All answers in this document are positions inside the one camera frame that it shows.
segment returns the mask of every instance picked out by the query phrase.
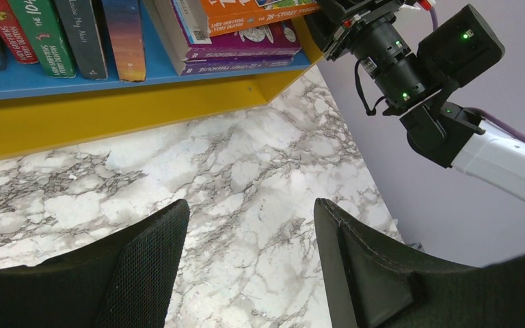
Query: orange book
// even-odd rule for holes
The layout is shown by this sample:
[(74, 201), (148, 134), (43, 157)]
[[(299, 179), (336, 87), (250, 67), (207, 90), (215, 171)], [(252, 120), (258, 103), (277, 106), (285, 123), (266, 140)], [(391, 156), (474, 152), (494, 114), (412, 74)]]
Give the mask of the orange book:
[(314, 0), (172, 0), (190, 10), (206, 36), (249, 29), (316, 12)]

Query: red book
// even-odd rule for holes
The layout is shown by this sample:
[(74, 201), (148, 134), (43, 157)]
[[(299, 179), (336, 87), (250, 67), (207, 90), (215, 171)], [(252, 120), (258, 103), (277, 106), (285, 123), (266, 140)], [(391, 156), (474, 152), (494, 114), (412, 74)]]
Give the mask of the red book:
[(23, 33), (19, 21), (7, 0), (0, 0), (0, 36), (5, 40), (13, 56), (21, 64), (34, 64), (38, 62), (27, 36)]

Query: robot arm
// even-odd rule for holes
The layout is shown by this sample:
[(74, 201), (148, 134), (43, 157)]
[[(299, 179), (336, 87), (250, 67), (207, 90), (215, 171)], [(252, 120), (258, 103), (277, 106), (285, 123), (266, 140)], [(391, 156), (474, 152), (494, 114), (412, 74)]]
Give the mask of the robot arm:
[[(383, 93), (386, 116), (400, 116), (409, 145), (441, 165), (480, 178), (525, 201), (525, 142), (448, 98), (498, 63), (504, 46), (467, 5), (420, 42), (417, 54), (393, 27), (395, 13), (418, 0), (316, 0), (306, 16), (327, 60), (352, 53)], [(429, 4), (429, 0), (420, 0)], [(355, 82), (369, 109), (359, 76)]]

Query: blue shelf surface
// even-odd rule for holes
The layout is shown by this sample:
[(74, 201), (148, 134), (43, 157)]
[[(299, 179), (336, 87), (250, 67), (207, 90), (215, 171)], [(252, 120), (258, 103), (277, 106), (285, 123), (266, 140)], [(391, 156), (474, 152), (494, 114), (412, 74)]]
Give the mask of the blue shelf surface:
[(176, 74), (170, 59), (164, 50), (152, 21), (142, 6), (142, 25), (144, 30), (144, 46), (146, 48), (147, 78), (143, 83), (121, 82), (118, 78), (116, 63), (111, 48), (106, 47), (107, 69), (109, 77), (106, 80), (86, 80), (80, 74), (73, 79), (56, 79), (47, 77), (40, 64), (18, 64), (8, 51), (9, 68), (0, 72), (0, 100), (48, 96), (53, 94), (69, 94), (98, 90), (116, 89), (120, 87), (137, 87), (185, 81), (201, 81), (224, 77), (239, 77), (289, 70), (305, 70), (310, 66), (309, 59), (303, 51), (295, 55), (293, 62), (287, 67), (263, 68), (259, 70), (244, 70), (238, 72), (214, 72), (208, 74), (188, 75), (180, 77)]

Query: marble countertop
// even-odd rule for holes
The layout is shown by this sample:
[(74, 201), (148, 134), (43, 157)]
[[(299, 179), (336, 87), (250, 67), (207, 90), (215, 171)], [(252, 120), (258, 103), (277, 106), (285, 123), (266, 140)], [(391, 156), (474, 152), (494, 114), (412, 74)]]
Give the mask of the marble countertop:
[(268, 106), (0, 161), (0, 268), (38, 264), (185, 198), (166, 327), (331, 327), (318, 197), (401, 239), (313, 68)]

